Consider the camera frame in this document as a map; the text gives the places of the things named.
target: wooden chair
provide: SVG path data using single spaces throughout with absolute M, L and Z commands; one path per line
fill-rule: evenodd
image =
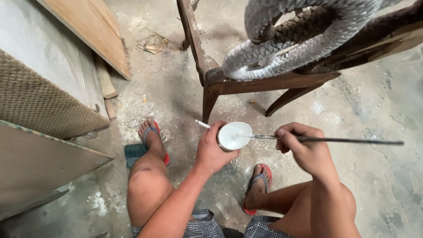
M 190 0 L 177 0 L 177 4 L 185 32 L 185 40 L 182 42 L 181 49 L 186 50 L 191 46 L 195 67 L 200 77 L 200 83 L 203 86 L 204 123 L 209 122 L 210 113 L 219 95 L 288 89 L 267 109 L 265 116 L 271 116 L 276 110 L 289 102 L 341 75 L 339 72 L 318 75 L 299 75 L 294 72 L 288 72 L 274 77 L 251 81 L 229 79 L 223 75 L 221 68 L 214 59 L 205 55 Z

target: dusty floor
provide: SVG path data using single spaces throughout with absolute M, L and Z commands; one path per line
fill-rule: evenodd
M 115 160 L 70 184 L 65 196 L 2 222 L 5 237 L 129 238 L 123 146 L 139 142 L 135 128 L 147 117 L 157 120 L 172 163 L 169 178 L 175 187 L 194 163 L 194 148 L 202 128 L 202 87 L 190 50 L 176 48 L 183 31 L 175 0 L 105 0 L 121 27 L 132 81 L 114 74 L 119 96 L 113 99 L 118 118 L 95 139 L 78 142 Z M 235 45 L 245 41 L 245 0 L 201 0 L 195 12 L 206 54 L 219 64 Z M 145 42 L 162 44 L 152 55 L 137 48 Z M 357 200 L 356 224 L 363 237 L 421 237 L 423 234 L 423 60 L 422 47 L 354 69 L 286 105 L 272 117 L 264 110 L 281 91 L 221 96 L 210 122 L 250 124 L 254 132 L 271 134 L 295 121 L 319 127 L 326 136 L 403 139 L 404 147 L 330 144 L 343 182 Z M 307 181 L 310 176 L 292 155 L 276 152 L 271 140 L 252 140 L 239 158 L 209 180 L 197 208 L 212 210 L 218 221 L 243 231 L 250 217 L 239 204 L 257 163 L 273 171 L 271 189 Z M 229 219 L 216 207 L 220 202 Z

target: flip-flop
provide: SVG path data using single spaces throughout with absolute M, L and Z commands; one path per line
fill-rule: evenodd
M 148 150 L 147 144 L 146 144 L 146 138 L 147 138 L 147 134 L 149 131 L 154 131 L 157 135 L 159 135 L 160 137 L 160 129 L 159 129 L 159 125 L 157 124 L 156 121 L 154 121 L 154 123 L 156 124 L 157 130 L 154 127 L 147 127 L 146 131 L 144 132 L 144 137 L 142 138 L 143 143 L 146 147 L 146 149 Z M 169 154 L 166 152 L 166 156 L 164 159 L 165 165 L 168 166 L 170 164 L 170 156 Z
M 265 193 L 267 193 L 267 191 L 269 190 L 269 187 L 270 187 L 270 185 L 272 184 L 272 181 L 273 181 L 273 176 L 272 176 L 272 171 L 270 170 L 270 168 L 266 165 L 266 164 L 264 164 L 264 163 L 261 163 L 260 164 L 260 167 L 261 167 L 261 170 L 263 171 L 263 169 L 265 169 L 265 170 L 267 170 L 267 173 L 269 174 L 269 178 L 270 178 L 270 183 L 269 184 L 267 184 L 267 179 L 266 179 L 266 177 L 264 176 L 264 174 L 263 173 L 260 173 L 260 174 L 258 174 L 258 175 L 256 175 L 255 177 L 253 177 L 252 179 L 250 179 L 250 182 L 248 183 L 248 188 L 247 188 L 247 192 L 246 192 L 246 194 L 248 195 L 248 193 L 250 192 L 250 189 L 251 189 L 251 186 L 253 185 L 253 183 L 255 183 L 257 180 L 259 180 L 260 178 L 262 178 L 263 179 L 263 181 L 264 181 L 264 186 L 265 186 L 265 188 L 266 188 L 266 191 L 265 191 Z M 248 214 L 248 215 L 255 215 L 255 213 L 257 212 L 257 210 L 247 210 L 246 208 L 245 208 L 245 199 L 244 199 L 244 201 L 243 201 L 243 203 L 242 203 L 242 210 L 246 213 L 246 214 Z

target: person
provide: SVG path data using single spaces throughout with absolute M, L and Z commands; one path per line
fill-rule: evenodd
M 229 238 L 211 211 L 193 210 L 206 181 L 238 157 L 239 150 L 224 152 L 217 144 L 217 132 L 225 124 L 219 121 L 204 131 L 195 164 L 177 189 L 166 176 L 163 160 L 167 154 L 157 123 L 148 119 L 141 125 L 138 134 L 148 151 L 131 169 L 127 194 L 134 238 Z M 244 238 L 360 237 L 354 224 L 354 196 L 340 182 L 327 143 L 300 143 L 293 134 L 324 137 L 323 132 L 295 122 L 275 131 L 279 137 L 276 149 L 292 151 L 295 161 L 313 179 L 267 192 L 271 172 L 267 166 L 255 166 L 253 177 L 258 179 L 250 183 L 244 210 L 266 210 L 283 217 L 253 216 L 244 234 L 238 234 Z

